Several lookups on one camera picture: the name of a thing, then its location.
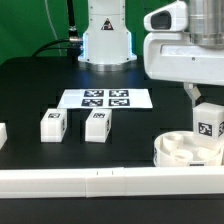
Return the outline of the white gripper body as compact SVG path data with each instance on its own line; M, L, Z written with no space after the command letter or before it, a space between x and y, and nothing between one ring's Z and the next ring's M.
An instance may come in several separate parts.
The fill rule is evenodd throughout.
M152 79L224 85L224 0L175 0L144 17Z

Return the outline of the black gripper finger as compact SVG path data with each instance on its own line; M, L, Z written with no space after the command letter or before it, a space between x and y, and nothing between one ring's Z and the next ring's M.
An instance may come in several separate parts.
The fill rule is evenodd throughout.
M184 90L191 99L192 107L196 106L196 101L201 97L201 93L196 84L184 83Z

